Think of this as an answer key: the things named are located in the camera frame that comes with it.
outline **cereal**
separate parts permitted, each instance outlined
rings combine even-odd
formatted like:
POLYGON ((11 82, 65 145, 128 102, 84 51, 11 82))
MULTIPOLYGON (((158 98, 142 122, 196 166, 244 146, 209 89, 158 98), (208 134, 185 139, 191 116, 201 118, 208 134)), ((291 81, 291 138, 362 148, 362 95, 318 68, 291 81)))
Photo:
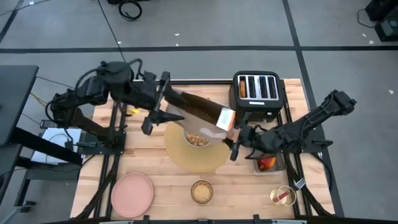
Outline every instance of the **cereal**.
POLYGON ((209 144, 207 139, 203 139, 196 134, 190 134, 187 131, 185 131, 185 137, 188 142, 191 143, 193 146, 206 146, 207 144, 209 144))

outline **black cable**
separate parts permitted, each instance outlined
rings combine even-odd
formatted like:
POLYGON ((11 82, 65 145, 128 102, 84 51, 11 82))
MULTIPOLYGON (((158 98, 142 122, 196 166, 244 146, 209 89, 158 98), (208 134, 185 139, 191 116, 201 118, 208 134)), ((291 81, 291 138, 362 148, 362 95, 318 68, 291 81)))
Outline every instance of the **black cable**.
MULTIPOLYGON (((284 155, 285 155, 285 157, 284 157, 285 158, 285 163, 286 163, 286 166, 287 166, 286 169, 292 175, 293 180, 298 182, 301 178, 299 177, 299 175, 296 172, 296 170, 293 168, 293 164, 292 164, 292 161, 290 160, 289 154, 288 153, 284 153, 284 155)), ((301 191, 308 198, 308 201, 310 202, 310 204, 312 205, 312 207, 318 213, 319 216, 333 216, 331 213, 329 213, 328 211, 326 211, 323 208, 323 206, 318 202, 318 200, 313 196, 311 191, 308 189, 307 185, 304 185, 301 188, 301 191)))
POLYGON ((122 130, 125 130, 126 127, 128 127, 128 125, 125 124, 125 125, 122 127, 122 130))
POLYGON ((67 136, 70 138, 70 140, 72 141, 72 144, 73 144, 73 138, 72 138, 72 136, 70 136, 68 130, 67 130, 66 128, 63 128, 63 130, 65 131, 65 133, 66 133, 67 136))
MULTIPOLYGON (((83 166, 84 166, 88 161, 90 161, 90 160, 91 160, 92 158, 94 158, 94 157, 95 157, 95 155, 92 155, 92 156, 91 156, 90 158, 88 158, 84 163, 82 163, 81 166, 80 166, 79 168, 77 168, 77 169, 72 169, 72 170, 56 170, 56 169, 49 169, 49 168, 45 168, 45 167, 34 167, 34 168, 29 168, 29 169, 43 169, 43 170, 49 170, 49 171, 53 171, 53 172, 69 173, 69 172, 73 172, 73 171, 76 171, 76 170, 80 170, 81 168, 83 168, 83 166)), ((5 172, 5 173, 1 174, 0 177, 6 175, 6 174, 8 174, 8 173, 11 173, 11 172, 14 172, 14 171, 18 171, 18 170, 24 170, 24 169, 26 169, 26 168, 20 168, 20 169, 10 170, 10 171, 8 171, 8 172, 5 172)))
POLYGON ((70 86, 70 85, 66 85, 66 84, 63 84, 63 83, 60 83, 60 82, 56 82, 56 81, 53 81, 53 80, 49 80, 48 78, 43 78, 43 77, 39 77, 39 76, 36 76, 36 78, 41 78, 41 79, 43 79, 43 80, 46 80, 46 81, 49 81, 49 82, 52 82, 52 83, 55 83, 55 84, 63 85, 63 86, 65 86, 65 87, 74 89, 74 87, 72 87, 72 86, 70 86))
POLYGON ((75 85, 75 92, 77 92, 77 89, 79 89, 80 83, 81 81, 88 76, 89 74, 98 71, 98 68, 93 68, 89 71, 87 71, 86 73, 82 74, 81 77, 77 80, 76 85, 75 85))
POLYGON ((140 18, 141 15, 142 15, 142 8, 141 8, 140 4, 138 4, 138 2, 136 2, 136 1, 124 0, 122 3, 119 4, 119 13, 120 13, 120 15, 122 16, 122 18, 125 19, 125 20, 127 20, 127 21, 136 21, 136 20, 137 20, 138 18, 140 18), (123 11, 122 7, 123 7, 125 4, 129 4, 129 3, 131 3, 131 4, 135 5, 135 6, 137 6, 137 8, 138 8, 138 10, 139 10, 137 16, 130 16, 130 14, 129 14, 128 12, 123 11))
MULTIPOLYGON (((129 62, 129 65, 132 65, 132 64, 134 64, 134 63, 136 63, 136 62, 139 63, 139 64, 138 64, 138 71, 137 71, 137 74, 136 74, 136 80, 137 80, 137 79, 138 79, 138 76, 143 77, 144 74, 141 72, 141 70, 142 70, 142 59, 141 59, 141 58, 136 58, 136 59, 130 61, 130 62, 129 62)), ((132 80, 134 79, 133 74, 134 74, 134 73, 132 72, 132 73, 131 73, 131 77, 130 77, 130 81, 132 81, 132 80)))
POLYGON ((20 11, 21 9, 25 9, 26 7, 34 6, 34 5, 37 5, 37 4, 40 4, 40 3, 46 2, 46 1, 51 1, 51 0, 37 1, 37 2, 34 2, 34 4, 29 4, 29 5, 26 5, 26 6, 20 7, 19 9, 7 10, 7 11, 5 11, 4 13, 0 14, 0 16, 4 16, 5 14, 7 14, 7 13, 10 13, 10 12, 14 12, 14 11, 20 11))
POLYGON ((266 132, 266 131, 267 131, 267 129, 265 129, 265 128, 261 127, 261 125, 260 125, 260 124, 257 124, 257 125, 255 125, 255 126, 253 127, 254 131, 256 131, 256 129, 257 129, 257 128, 259 128, 261 131, 264 131, 264 132, 266 132))
POLYGON ((312 152, 311 155, 313 155, 313 156, 314 156, 319 162, 321 162, 321 163, 323 164, 323 166, 325 167, 326 173, 328 174, 327 177, 328 177, 328 182, 329 182, 329 191, 331 191, 332 188, 333 188, 333 179, 334 179, 333 173, 331 172, 331 168, 330 168, 329 165, 326 164, 326 162, 318 155, 318 153, 312 152))
POLYGON ((30 116, 27 116, 26 114, 22 113, 22 115, 24 115, 25 117, 29 118, 31 121, 35 122, 36 124, 40 125, 39 122, 35 121, 33 118, 31 118, 30 116))
POLYGON ((111 32, 112 32, 114 41, 116 42, 116 45, 118 46, 120 55, 122 55, 123 61, 126 62, 126 59, 124 59, 124 55, 123 55, 123 53, 122 53, 122 49, 120 48, 120 46, 119 46, 119 44, 118 44, 118 39, 116 38, 116 36, 115 36, 115 34, 114 34, 113 30, 112 30, 111 24, 109 23, 108 18, 107 18, 106 15, 105 15, 105 12, 104 12, 104 9, 102 8, 102 5, 101 5, 101 3, 100 3, 100 0, 97 0, 97 1, 98 1, 98 4, 99 4, 99 7, 101 8, 102 14, 104 15, 104 18, 105 18, 105 20, 106 20, 106 23, 108 24, 108 27, 109 27, 109 29, 110 29, 111 32))
POLYGON ((98 201, 101 200, 102 195, 103 195, 105 189, 107 188, 108 184, 111 184, 110 188, 112 188, 112 186, 114 185, 114 183, 112 183, 112 181, 113 181, 113 179, 116 180, 116 176, 118 174, 118 165, 119 165, 119 155, 115 155, 111 169, 109 170, 108 174, 106 174, 104 181, 102 183, 100 183, 100 185, 98 186, 98 190, 95 192, 95 194, 91 198, 90 202, 88 202, 88 205, 86 205, 86 207, 83 209, 83 211, 79 215, 75 216, 74 219, 81 220, 84 218, 88 218, 90 216, 90 214, 92 213, 92 211, 95 208, 98 201))
POLYGON ((359 21, 359 12, 363 11, 365 9, 360 9, 356 12, 356 21, 358 22, 358 24, 361 24, 362 26, 365 26, 367 28, 375 28, 377 25, 379 25, 380 22, 377 22, 374 26, 369 26, 366 24, 363 24, 362 22, 359 21))
POLYGON ((68 136, 67 136, 66 134, 58 133, 58 134, 52 136, 52 137, 51 137, 49 140, 47 140, 47 141, 51 141, 53 138, 55 138, 55 137, 57 137, 57 136, 60 136, 60 135, 67 137, 67 141, 69 140, 69 139, 68 139, 68 136))
POLYGON ((54 121, 54 119, 52 119, 51 117, 50 117, 50 115, 49 115, 49 106, 50 106, 50 104, 52 104, 52 100, 50 100, 46 105, 45 105, 45 108, 44 108, 44 113, 45 113, 45 115, 47 116, 47 118, 50 120, 50 121, 52 121, 52 122, 54 122, 55 124, 56 124, 56 122, 54 121))

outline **fork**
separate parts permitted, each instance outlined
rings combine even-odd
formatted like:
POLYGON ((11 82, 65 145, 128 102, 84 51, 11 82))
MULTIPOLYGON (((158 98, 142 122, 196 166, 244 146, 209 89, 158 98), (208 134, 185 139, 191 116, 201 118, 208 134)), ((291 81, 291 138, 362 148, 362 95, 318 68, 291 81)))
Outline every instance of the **fork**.
MULTIPOLYGON (((304 187, 304 185, 305 185, 305 179, 302 178, 302 179, 300 179, 299 181, 297 181, 297 182, 294 184, 293 190, 294 190, 294 191, 298 191, 298 190, 302 189, 302 188, 304 187)), ((291 190, 288 190, 288 191, 284 192, 284 193, 281 194, 279 197, 274 198, 273 201, 274 201, 275 203, 279 202, 279 201, 282 200, 284 197, 288 196, 288 194, 289 194, 290 192, 291 192, 291 190)))

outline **pink plate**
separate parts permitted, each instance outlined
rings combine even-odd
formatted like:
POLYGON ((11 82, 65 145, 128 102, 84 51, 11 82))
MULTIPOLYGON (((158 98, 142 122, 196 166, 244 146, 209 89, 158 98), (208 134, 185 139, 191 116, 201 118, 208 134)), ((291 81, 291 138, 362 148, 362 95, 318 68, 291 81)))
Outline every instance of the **pink plate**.
POLYGON ((142 215, 152 203, 154 188, 145 175, 131 173, 114 185, 111 202, 114 210, 126 218, 142 215))

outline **gray floor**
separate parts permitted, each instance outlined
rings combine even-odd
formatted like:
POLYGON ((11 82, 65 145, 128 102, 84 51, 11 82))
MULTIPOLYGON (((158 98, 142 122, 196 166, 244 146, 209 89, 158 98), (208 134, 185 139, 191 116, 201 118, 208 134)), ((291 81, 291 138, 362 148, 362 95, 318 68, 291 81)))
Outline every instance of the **gray floor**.
MULTIPOLYGON (((396 45, 382 43, 375 31, 356 23, 356 11, 370 0, 289 0, 302 46, 396 45)), ((212 45, 293 46, 282 0, 151 0, 136 22, 120 18, 117 8, 101 0, 121 47, 212 45)), ((0 13, 17 0, 0 1, 0 13)), ((9 14, 0 17, 0 30, 9 14)), ((361 20, 369 22, 362 14, 361 20)), ((17 13, 0 49, 116 47, 96 1, 52 0, 17 13)), ((354 113, 332 118, 323 128, 335 143, 329 148, 347 217, 398 220, 398 52, 304 52, 317 103, 333 89, 358 101, 354 113)), ((129 52, 144 69, 173 78, 231 78, 238 70, 270 70, 282 78, 302 78, 294 51, 129 52)), ((74 85, 100 61, 121 60, 119 53, 0 54, 0 64, 38 65, 38 76, 74 85)), ((38 79, 32 92, 47 101, 64 86, 38 79)), ((93 107, 85 106, 85 114, 93 107)), ((37 121, 44 109, 29 98, 24 113, 37 121)), ((18 126, 38 133, 39 127, 21 117, 18 126)), ((11 210, 24 171, 14 173, 0 206, 0 219, 11 210)), ((76 181, 36 181, 27 199, 38 201, 34 212, 18 214, 12 223, 43 223, 69 217, 76 181)))

